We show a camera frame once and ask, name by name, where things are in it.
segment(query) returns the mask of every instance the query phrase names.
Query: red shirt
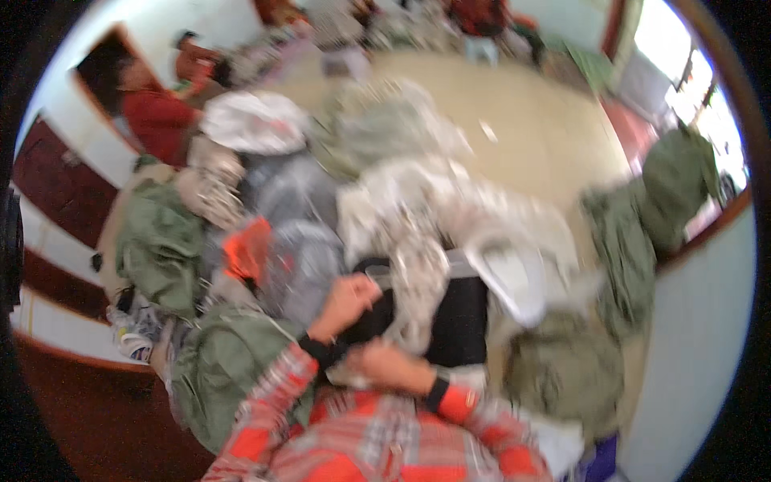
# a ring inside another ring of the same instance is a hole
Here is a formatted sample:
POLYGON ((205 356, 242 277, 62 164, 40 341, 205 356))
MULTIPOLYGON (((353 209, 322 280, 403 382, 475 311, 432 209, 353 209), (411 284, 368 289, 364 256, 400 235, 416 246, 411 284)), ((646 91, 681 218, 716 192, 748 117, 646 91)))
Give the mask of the red shirt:
POLYGON ((177 154, 195 109, 165 90, 139 90, 123 97, 123 115, 147 153, 172 166, 186 164, 177 154))
POLYGON ((322 387, 308 429, 286 412, 317 362, 292 343, 241 403, 230 439, 201 482, 553 482, 508 403, 450 386, 439 415, 391 393, 322 387))

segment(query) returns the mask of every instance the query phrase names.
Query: black wristband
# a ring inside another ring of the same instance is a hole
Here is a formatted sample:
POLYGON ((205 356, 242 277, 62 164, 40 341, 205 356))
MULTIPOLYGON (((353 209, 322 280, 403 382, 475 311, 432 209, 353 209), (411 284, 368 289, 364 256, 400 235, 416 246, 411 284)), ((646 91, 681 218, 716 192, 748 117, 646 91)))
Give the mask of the black wristband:
POLYGON ((337 363, 348 351, 348 346, 345 343, 332 343, 327 346, 317 340, 312 340, 308 333, 305 333, 297 341, 297 344, 318 362, 320 371, 324 371, 337 363))
POLYGON ((439 405, 442 402, 442 399, 444 398, 444 394, 447 393, 448 388, 449 388, 449 382, 437 376, 436 381, 431 387, 431 391, 429 392, 429 395, 426 397, 426 402, 425 402, 426 410, 433 413, 438 412, 439 405))

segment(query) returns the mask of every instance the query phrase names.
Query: red plaid shirt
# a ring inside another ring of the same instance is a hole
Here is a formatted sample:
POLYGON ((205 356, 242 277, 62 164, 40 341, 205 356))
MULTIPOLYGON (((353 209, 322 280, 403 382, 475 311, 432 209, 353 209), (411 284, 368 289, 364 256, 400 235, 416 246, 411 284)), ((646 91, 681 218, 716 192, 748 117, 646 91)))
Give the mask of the red plaid shirt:
POLYGON ((241 403, 203 482, 552 480, 527 424, 502 400, 448 388, 439 415, 414 398, 324 387, 309 427, 284 416, 318 370, 292 344, 241 403))

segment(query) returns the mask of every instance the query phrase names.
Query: purple fabric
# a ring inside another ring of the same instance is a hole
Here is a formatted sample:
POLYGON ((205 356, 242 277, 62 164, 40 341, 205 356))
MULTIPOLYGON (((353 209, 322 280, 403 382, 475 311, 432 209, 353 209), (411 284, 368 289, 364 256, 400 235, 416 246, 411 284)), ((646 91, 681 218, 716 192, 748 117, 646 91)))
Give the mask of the purple fabric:
POLYGON ((600 440, 594 446, 594 460, 586 471, 586 482, 605 482, 616 473, 618 435, 600 440))

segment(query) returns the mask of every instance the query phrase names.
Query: hand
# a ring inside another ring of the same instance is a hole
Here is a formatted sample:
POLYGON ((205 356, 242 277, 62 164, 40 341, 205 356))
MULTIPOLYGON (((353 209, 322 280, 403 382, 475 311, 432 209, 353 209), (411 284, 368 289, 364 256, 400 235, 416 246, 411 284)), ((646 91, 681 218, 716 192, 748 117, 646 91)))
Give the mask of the hand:
POLYGON ((382 389, 417 396, 427 396, 436 381, 436 370, 425 359, 377 338, 348 352, 345 365, 382 389))
POLYGON ((343 276, 332 285, 321 315, 308 329, 308 337, 330 341, 358 320, 382 296, 380 287, 363 273, 343 276))

